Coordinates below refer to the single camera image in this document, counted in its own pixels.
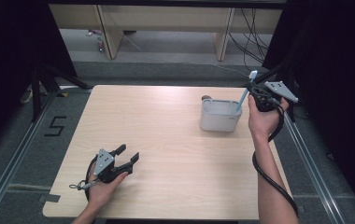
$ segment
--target cable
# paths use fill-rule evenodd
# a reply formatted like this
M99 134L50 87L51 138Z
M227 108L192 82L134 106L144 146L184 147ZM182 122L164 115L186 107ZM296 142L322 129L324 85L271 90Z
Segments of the cable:
M229 34L230 38L233 40L233 42L235 43L235 45L244 53L247 53L250 57L252 57L254 60L256 60L259 63L262 63L262 59L257 57L255 54L253 54L252 52L248 51L247 49L245 49L244 47L242 47L242 45L240 45L232 36L232 34Z
M251 42L251 43L256 45L256 47L257 47L257 49L259 51L259 55L260 55L260 60L261 60L260 63L263 63L263 60L264 60L264 57L265 57L263 49L268 49L268 46L261 40L261 38L259 37L259 35L256 32L256 23L255 23L255 20L256 20L256 9L255 8L252 9L252 22L251 22L251 25L249 24L249 20L248 20L247 16L245 15L245 12L244 12L244 10L242 8L241 8L241 12L242 12L242 15L243 15L243 17L245 19L245 22L246 22L246 24L247 24L247 26L249 28L249 36L246 36L245 34L243 34L244 37L247 39L247 44L245 46L245 51L244 51L244 64L246 64L246 55L245 55L245 53L249 52L248 50L246 50L249 42Z
M285 110L282 108L282 106L277 105L275 102L273 102L273 104L277 110L277 113L279 114L279 122L277 123L277 128L268 137L268 142L271 142L271 140L273 140L277 136L277 134L280 132L280 130L282 130L283 122L284 122L283 114L285 113Z
M260 168L259 164L257 163L256 160L256 153L253 153L252 156L252 162L253 162L253 166L256 169L256 171L259 173L259 175L261 175L265 181L267 181L271 186L273 186L277 191L279 191L279 193L282 194L282 196L288 201L288 203L291 204L291 207L294 210L294 213L296 214L296 216L298 216L298 209L297 209L297 205L294 202L293 198L291 197L291 195L289 195L288 192L286 192L286 190L284 190L279 184L277 184L277 182L275 182L273 179L270 178L270 176L268 176L263 170L262 168Z
M95 183L99 180L98 178L94 179L93 181L89 182L90 178L90 171L92 168L92 165L97 161L98 155L96 155L90 162L90 165L88 166L87 173L85 175L85 180L81 180L78 182L78 184L71 184L69 185L69 188L71 189L77 189L77 190L82 190L84 189L85 192L85 197L87 198L87 201L90 200L90 191L89 187L95 185Z
M9 184L7 190L16 191L50 191L51 187L38 185L24 185L24 184Z

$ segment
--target small white container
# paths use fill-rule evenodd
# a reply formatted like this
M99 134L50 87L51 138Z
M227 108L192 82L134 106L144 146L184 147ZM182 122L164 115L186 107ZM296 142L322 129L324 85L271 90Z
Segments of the small white container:
M205 131L233 132L242 115L237 101L205 99L201 106L200 128Z

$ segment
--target wooden table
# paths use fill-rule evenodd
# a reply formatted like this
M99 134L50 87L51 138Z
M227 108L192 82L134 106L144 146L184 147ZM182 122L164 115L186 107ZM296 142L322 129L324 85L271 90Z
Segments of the wooden table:
M100 148L126 144L117 165L136 152L140 160L99 217L258 219L247 102L233 133L199 127L203 95L239 101L242 93L238 88L96 86L50 191L61 198L46 202L44 215L76 217L87 200L69 185L85 177ZM273 142L271 148L290 192Z

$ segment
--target wires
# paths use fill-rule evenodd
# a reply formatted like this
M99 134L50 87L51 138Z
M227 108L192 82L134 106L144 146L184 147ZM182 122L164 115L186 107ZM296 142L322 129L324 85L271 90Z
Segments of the wires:
M265 57L265 52L268 50L268 46L267 44L265 44L262 39L259 37L259 35L256 32L256 8L253 8L251 10L251 14L252 14L252 20L251 23L249 23L249 20L247 18L247 16L245 15L244 10L241 8L241 12L242 15L245 19L245 22L249 28L249 35L247 36L246 34L243 34L244 37L247 39L247 42L245 44L245 47L242 46L241 44L239 44L232 36L231 33L229 33L230 38L232 38L233 42L235 43L235 45L244 52L244 65L246 66L246 68L248 70L250 70L247 66L247 62L246 62L246 55L250 56L252 59L256 60L259 63L263 63L264 61L264 57ZM248 50L248 45L249 42L251 42L252 44L255 44L258 50L258 55L256 55L253 52L250 52Z
M294 202L293 198L291 197L291 195L289 195L288 192L286 192L286 190L284 190L277 182L275 182L273 179L271 179L270 176L268 176L260 168L260 166L259 166L259 164L257 163L257 160L256 160L256 153L253 153L252 162L253 162L254 168L259 173L259 175L261 175L265 179L265 181L267 181L272 187L274 187L277 191L279 191L279 193L282 194L282 196L288 201L288 203L293 208L294 213L296 214L296 216L298 216L298 208L297 208L297 205Z

